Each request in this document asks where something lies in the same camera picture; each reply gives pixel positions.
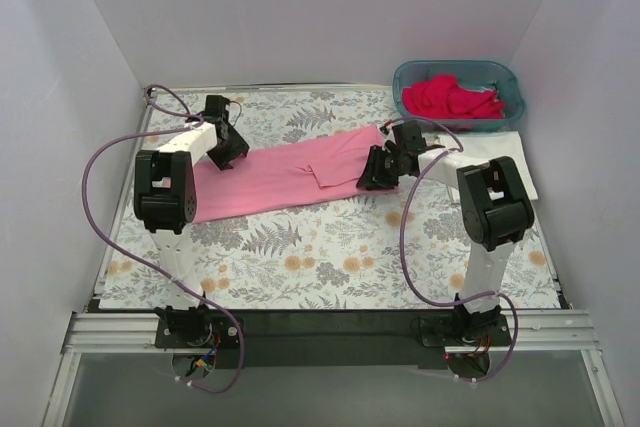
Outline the pink t shirt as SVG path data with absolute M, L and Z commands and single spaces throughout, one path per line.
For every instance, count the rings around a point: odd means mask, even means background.
M 194 167 L 195 223 L 341 200 L 362 194 L 357 181 L 369 150 L 384 137 L 370 125 L 333 136 L 251 151 L 229 170 Z

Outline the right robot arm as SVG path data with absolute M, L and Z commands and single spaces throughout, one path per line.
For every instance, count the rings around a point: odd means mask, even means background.
M 444 308 L 451 315 L 450 329 L 459 339 L 483 339 L 497 327 L 501 290 L 507 263 L 518 242 L 533 226 L 535 215 L 515 161 L 508 156 L 470 157 L 459 138 L 451 147 L 429 144 L 422 120 L 400 117 L 380 128 L 384 141 L 369 150 L 357 186 L 365 191 L 386 191 L 403 176 L 417 182 L 437 181 L 457 190 L 459 206 L 470 244 L 468 268 L 462 289 L 451 302 L 428 299 L 415 286 L 406 257 L 399 251 L 404 278 L 413 294 L 425 304 Z

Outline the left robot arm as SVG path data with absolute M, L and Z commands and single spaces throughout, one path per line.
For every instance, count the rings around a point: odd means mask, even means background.
M 249 145 L 230 123 L 232 100 L 208 95 L 204 110 L 189 117 L 187 130 L 155 149 L 136 154 L 134 214 L 143 222 L 159 253 L 160 267 L 178 292 L 156 313 L 168 332 L 189 346 L 208 344 L 214 333 L 209 309 L 195 272 L 190 229 L 197 212 L 194 166 L 207 158 L 218 170 L 245 157 Z

